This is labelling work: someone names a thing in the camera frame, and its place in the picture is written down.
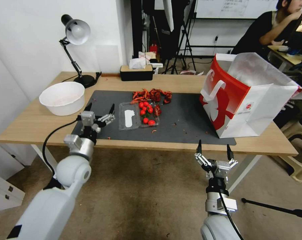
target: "desk lamp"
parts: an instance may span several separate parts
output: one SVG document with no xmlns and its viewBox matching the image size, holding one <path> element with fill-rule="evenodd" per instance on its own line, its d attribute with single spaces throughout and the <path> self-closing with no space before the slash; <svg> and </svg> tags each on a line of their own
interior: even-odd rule
<svg viewBox="0 0 302 240">
<path fill-rule="evenodd" d="M 74 45 L 81 45 L 85 43 L 91 33 L 90 27 L 86 22 L 78 19 L 73 19 L 70 15 L 67 14 L 64 14 L 61 17 L 61 21 L 65 26 L 66 37 L 61 39 L 59 42 L 63 46 L 64 51 L 67 53 L 68 57 L 70 58 L 74 69 L 78 73 L 78 77 L 75 78 L 74 81 L 82 84 L 85 88 L 93 86 L 94 84 L 96 84 L 97 79 L 90 75 L 82 75 L 81 68 L 75 61 L 73 61 L 70 53 L 67 50 L 67 45 L 70 43 Z"/>
</svg>

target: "black shirt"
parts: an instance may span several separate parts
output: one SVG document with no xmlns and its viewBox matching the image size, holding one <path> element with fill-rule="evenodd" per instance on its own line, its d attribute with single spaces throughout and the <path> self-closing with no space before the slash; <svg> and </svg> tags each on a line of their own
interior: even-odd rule
<svg viewBox="0 0 302 240">
<path fill-rule="evenodd" d="M 280 42 L 282 40 L 287 40 L 296 27 L 296 23 L 297 20 L 291 21 L 274 41 Z M 264 46 L 260 44 L 259 39 L 271 30 L 272 11 L 263 13 L 252 23 L 244 36 L 234 47 L 232 54 L 256 52 L 261 56 L 264 55 Z"/>
</svg>

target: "bag handle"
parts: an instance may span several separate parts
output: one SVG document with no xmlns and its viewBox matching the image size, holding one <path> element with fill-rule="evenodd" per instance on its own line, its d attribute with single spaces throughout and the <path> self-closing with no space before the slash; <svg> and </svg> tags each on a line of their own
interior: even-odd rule
<svg viewBox="0 0 302 240">
<path fill-rule="evenodd" d="M 225 83 L 224 81 L 219 80 L 219 81 L 216 83 L 216 85 L 214 86 L 212 92 L 209 94 L 209 93 L 204 89 L 204 87 L 205 87 L 205 83 L 206 83 L 206 81 L 207 81 L 207 78 L 208 78 L 208 76 L 210 76 L 211 73 L 214 74 L 214 71 L 213 71 L 212 69 L 209 70 L 209 72 L 207 73 L 206 78 L 205 78 L 205 80 L 204 80 L 204 85 L 203 85 L 202 90 L 201 90 L 201 94 L 202 94 L 202 96 L 203 96 L 203 98 L 204 98 L 204 100 L 205 100 L 206 102 L 212 101 L 212 100 L 215 98 L 215 96 L 216 96 L 218 90 L 219 90 L 220 88 L 223 88 L 223 89 L 224 89 L 225 86 L 226 86 L 226 83 Z"/>
</svg>

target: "white bowl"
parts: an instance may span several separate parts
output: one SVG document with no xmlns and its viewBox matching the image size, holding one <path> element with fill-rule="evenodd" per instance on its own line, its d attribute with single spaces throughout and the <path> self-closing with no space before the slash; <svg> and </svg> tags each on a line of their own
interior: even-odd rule
<svg viewBox="0 0 302 240">
<path fill-rule="evenodd" d="M 84 86 L 77 82 L 54 84 L 41 93 L 39 101 L 55 115 L 70 115 L 84 106 Z"/>
</svg>

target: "lamp base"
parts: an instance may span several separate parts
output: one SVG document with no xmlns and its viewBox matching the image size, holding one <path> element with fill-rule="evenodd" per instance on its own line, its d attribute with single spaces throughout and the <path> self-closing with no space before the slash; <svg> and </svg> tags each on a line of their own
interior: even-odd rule
<svg viewBox="0 0 302 240">
<path fill-rule="evenodd" d="M 90 75 L 82 75 L 82 77 L 77 77 L 74 79 L 74 82 L 78 82 L 84 86 L 84 88 L 88 88 L 97 83 L 97 79 Z"/>
</svg>

